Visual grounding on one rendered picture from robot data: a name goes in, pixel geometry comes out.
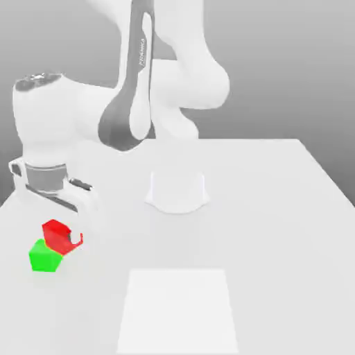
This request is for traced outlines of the small green cube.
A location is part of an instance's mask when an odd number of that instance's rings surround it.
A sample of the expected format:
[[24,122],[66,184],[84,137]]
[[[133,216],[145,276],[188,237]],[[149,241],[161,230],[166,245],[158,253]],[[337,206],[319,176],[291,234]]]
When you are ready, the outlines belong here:
[[62,255],[47,247],[44,239],[38,239],[28,255],[32,271],[55,272],[62,261]]

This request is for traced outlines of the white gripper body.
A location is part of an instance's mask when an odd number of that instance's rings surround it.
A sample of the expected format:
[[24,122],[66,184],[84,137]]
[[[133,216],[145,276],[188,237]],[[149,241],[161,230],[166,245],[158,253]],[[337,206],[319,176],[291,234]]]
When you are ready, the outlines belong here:
[[50,219],[60,221],[73,232],[90,229],[92,217],[98,210],[98,198],[92,186],[89,190],[63,181],[56,191],[40,191],[20,182],[16,185],[18,198],[43,222]]

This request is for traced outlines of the small red cube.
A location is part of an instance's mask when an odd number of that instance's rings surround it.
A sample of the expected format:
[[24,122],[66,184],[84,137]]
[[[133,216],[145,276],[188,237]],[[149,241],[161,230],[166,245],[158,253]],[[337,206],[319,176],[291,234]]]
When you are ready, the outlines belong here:
[[62,256],[83,244],[83,234],[80,234],[79,242],[72,243],[71,229],[57,220],[47,221],[42,225],[42,229],[46,246]]

